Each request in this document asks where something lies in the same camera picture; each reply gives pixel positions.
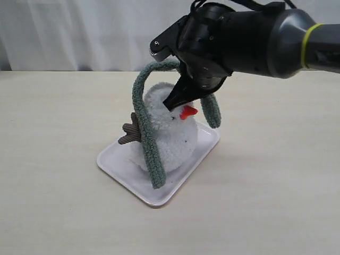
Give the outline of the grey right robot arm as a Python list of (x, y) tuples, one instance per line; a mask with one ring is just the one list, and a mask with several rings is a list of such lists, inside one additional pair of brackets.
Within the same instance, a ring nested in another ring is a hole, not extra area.
[(174, 108), (217, 91), (233, 73), (287, 79), (301, 70), (339, 72), (339, 25), (318, 23), (283, 2), (247, 11), (195, 1), (163, 39), (180, 61), (180, 78), (164, 100)]

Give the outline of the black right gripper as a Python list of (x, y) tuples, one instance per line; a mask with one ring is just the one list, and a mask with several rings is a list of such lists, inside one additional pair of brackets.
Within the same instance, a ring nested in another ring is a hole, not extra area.
[(246, 11), (216, 2), (193, 2), (177, 41), (181, 76), (164, 99), (172, 111), (217, 91), (233, 73), (273, 77), (271, 34), (279, 3), (243, 2)]

